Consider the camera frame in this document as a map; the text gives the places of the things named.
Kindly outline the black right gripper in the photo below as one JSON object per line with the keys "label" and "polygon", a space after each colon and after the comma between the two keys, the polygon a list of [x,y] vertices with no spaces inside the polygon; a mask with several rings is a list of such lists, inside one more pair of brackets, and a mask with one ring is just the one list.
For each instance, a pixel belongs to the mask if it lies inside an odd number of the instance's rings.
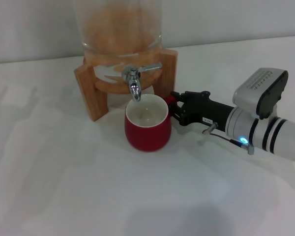
{"label": "black right gripper", "polygon": [[234,109],[232,106],[211,100],[208,91],[186,91],[185,93],[172,91],[171,96],[175,98],[175,101],[183,103],[182,107],[176,102],[168,105],[170,115],[179,121],[182,126],[188,126],[192,123],[210,126],[215,122],[218,130],[225,130],[227,119]]}

